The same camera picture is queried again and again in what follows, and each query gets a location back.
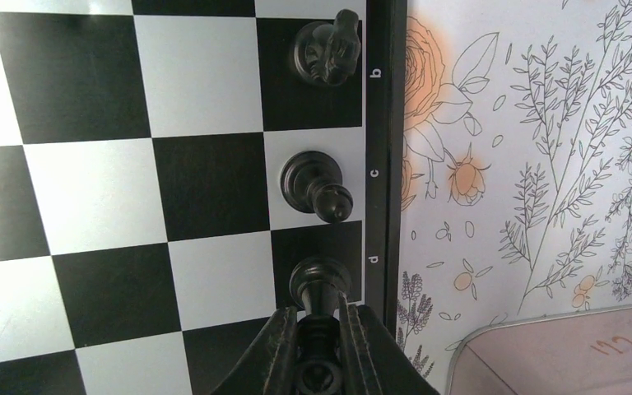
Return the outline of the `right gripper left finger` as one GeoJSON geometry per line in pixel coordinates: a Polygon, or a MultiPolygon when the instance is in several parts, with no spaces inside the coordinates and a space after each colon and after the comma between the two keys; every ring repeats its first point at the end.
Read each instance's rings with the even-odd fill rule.
{"type": "Polygon", "coordinates": [[[297,313],[295,307],[276,310],[211,394],[291,394],[298,350],[297,313]]]}

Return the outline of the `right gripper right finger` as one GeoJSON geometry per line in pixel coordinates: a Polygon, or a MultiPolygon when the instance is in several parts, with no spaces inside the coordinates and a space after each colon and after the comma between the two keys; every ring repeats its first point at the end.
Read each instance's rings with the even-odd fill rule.
{"type": "Polygon", "coordinates": [[[344,394],[437,395],[367,305],[338,296],[344,394]]]}

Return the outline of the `black queen chess piece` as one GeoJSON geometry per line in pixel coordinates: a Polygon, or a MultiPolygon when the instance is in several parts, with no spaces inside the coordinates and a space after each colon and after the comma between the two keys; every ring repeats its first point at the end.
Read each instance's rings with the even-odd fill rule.
{"type": "Polygon", "coordinates": [[[294,268],[290,293],[305,311],[297,328],[299,354],[294,374],[297,394],[340,392],[343,373],[337,354],[340,328],[335,312],[339,298],[350,290],[350,273],[334,258],[306,258],[294,268]]]}

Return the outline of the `black knight chess piece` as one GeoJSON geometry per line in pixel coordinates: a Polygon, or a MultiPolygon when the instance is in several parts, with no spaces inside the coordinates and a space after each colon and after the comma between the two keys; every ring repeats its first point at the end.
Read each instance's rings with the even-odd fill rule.
{"type": "Polygon", "coordinates": [[[313,86],[340,86],[356,72],[361,53],[359,15],[340,10],[332,22],[315,21],[303,26],[290,47],[291,71],[313,86]]]}

